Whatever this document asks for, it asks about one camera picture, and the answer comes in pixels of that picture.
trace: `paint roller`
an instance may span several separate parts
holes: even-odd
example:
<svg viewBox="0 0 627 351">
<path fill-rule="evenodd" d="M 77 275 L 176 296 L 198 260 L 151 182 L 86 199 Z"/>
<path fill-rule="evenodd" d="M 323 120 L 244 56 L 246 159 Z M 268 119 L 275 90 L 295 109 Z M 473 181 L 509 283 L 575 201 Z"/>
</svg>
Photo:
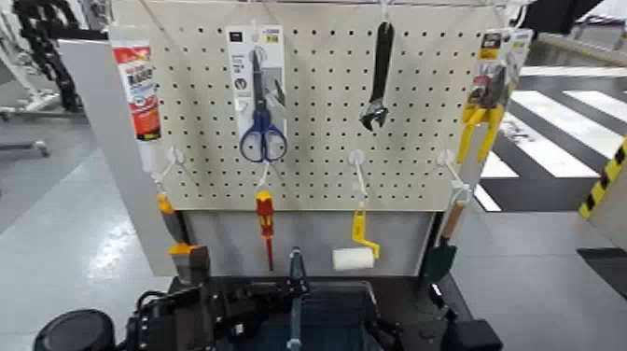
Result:
<svg viewBox="0 0 627 351">
<path fill-rule="evenodd" d="M 333 250 L 333 268 L 336 271 L 349 271 L 374 267 L 379 258 L 380 247 L 366 240 L 366 208 L 363 203 L 355 210 L 353 217 L 353 241 L 367 247 L 351 247 Z"/>
</svg>

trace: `red tube label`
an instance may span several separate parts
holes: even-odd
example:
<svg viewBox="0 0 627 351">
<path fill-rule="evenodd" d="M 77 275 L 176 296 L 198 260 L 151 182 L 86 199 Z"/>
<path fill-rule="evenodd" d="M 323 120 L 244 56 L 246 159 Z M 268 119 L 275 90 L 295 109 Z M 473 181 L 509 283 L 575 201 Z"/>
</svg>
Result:
<svg viewBox="0 0 627 351">
<path fill-rule="evenodd" d="M 139 140 L 161 137 L 157 85 L 150 64 L 150 47 L 114 48 L 135 134 Z"/>
</svg>

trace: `blue scissors handle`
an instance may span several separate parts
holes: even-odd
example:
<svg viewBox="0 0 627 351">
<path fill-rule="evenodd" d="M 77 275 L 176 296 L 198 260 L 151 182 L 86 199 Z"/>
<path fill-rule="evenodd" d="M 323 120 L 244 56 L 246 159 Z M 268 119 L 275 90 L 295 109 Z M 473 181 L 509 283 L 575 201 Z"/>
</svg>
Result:
<svg viewBox="0 0 627 351">
<path fill-rule="evenodd" d="M 255 111 L 253 125 L 240 141 L 242 156 L 250 162 L 277 161 L 287 153 L 287 139 L 281 131 L 272 124 L 269 111 Z M 271 144 L 278 144 L 279 150 L 271 149 Z"/>
<path fill-rule="evenodd" d="M 287 138 L 273 123 L 270 123 L 268 129 L 264 132 L 263 143 L 266 145 L 264 156 L 267 161 L 274 162 L 281 160 L 287 153 Z M 270 144 L 272 143 L 278 144 L 279 149 L 271 149 Z"/>
</svg>

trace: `tube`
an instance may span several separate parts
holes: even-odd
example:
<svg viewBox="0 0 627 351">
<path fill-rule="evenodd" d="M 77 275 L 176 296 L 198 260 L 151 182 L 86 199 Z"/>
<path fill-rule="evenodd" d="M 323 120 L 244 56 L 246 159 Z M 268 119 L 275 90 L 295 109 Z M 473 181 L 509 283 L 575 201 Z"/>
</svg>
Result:
<svg viewBox="0 0 627 351">
<path fill-rule="evenodd" d="M 149 174 L 162 172 L 165 157 L 161 145 L 159 99 L 150 62 L 148 30 L 112 24 L 108 32 L 131 111 L 142 167 Z"/>
</svg>

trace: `yellow black warning tape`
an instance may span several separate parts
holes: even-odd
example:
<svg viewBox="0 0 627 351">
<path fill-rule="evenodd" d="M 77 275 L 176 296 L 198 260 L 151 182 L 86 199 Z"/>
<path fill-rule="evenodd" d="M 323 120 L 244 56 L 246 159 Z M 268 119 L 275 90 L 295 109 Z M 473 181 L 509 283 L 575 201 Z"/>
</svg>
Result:
<svg viewBox="0 0 627 351">
<path fill-rule="evenodd" d="M 592 190 L 590 191 L 590 195 L 586 198 L 586 201 L 581 204 L 579 213 L 584 218 L 590 218 L 594 208 L 603 201 L 603 198 L 606 196 L 607 188 L 616 180 L 622 166 L 627 163 L 625 159 L 627 159 L 627 138 L 622 142 L 614 158 L 607 163 L 606 169 L 601 175 L 601 179 L 592 186 Z"/>
</svg>

